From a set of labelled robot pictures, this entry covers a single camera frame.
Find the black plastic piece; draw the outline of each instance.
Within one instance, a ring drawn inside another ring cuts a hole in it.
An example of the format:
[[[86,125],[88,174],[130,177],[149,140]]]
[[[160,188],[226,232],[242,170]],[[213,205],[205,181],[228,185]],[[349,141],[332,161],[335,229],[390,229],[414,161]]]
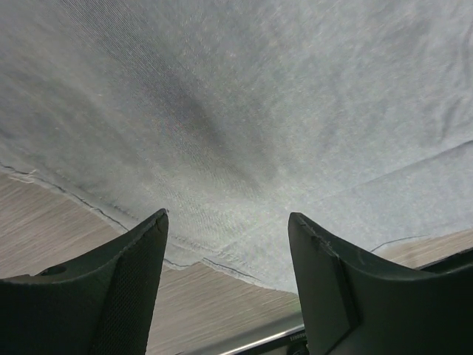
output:
[[[299,213],[289,241],[311,354],[473,353],[473,252],[414,270]]]
[[[0,354],[144,354],[167,233],[160,210],[39,275],[0,280]]]

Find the gray cloth cover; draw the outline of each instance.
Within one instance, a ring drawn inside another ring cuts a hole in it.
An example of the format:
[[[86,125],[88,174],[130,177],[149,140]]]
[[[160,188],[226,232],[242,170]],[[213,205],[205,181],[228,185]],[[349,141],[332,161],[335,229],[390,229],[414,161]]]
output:
[[[296,292],[287,219],[473,227],[473,1],[4,0],[0,163],[167,263]]]

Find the silver metal bar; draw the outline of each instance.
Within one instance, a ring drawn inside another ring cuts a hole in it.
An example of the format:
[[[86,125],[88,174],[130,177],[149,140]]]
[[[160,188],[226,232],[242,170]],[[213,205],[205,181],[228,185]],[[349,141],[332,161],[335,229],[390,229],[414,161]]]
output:
[[[304,322],[302,320],[302,313],[299,312],[260,328],[239,334],[223,342],[218,342],[193,351],[185,351],[180,355],[235,355],[303,329]]]

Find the black mesh surface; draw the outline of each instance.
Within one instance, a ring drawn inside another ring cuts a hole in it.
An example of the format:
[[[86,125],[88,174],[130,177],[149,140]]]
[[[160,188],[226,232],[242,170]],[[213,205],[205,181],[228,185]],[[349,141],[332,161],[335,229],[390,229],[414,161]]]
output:
[[[0,354],[144,354],[167,231],[160,211],[37,276],[0,280]]]

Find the wooden floor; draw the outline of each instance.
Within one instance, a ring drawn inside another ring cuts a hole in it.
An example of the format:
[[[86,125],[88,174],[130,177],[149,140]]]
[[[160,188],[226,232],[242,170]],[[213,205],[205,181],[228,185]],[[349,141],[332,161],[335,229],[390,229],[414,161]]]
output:
[[[99,246],[117,233],[86,209],[31,183],[0,175],[0,278],[37,274]],[[470,231],[383,253],[420,266],[473,247]],[[148,354],[177,354],[219,342],[295,313],[293,294],[245,284],[196,264],[163,269]]]

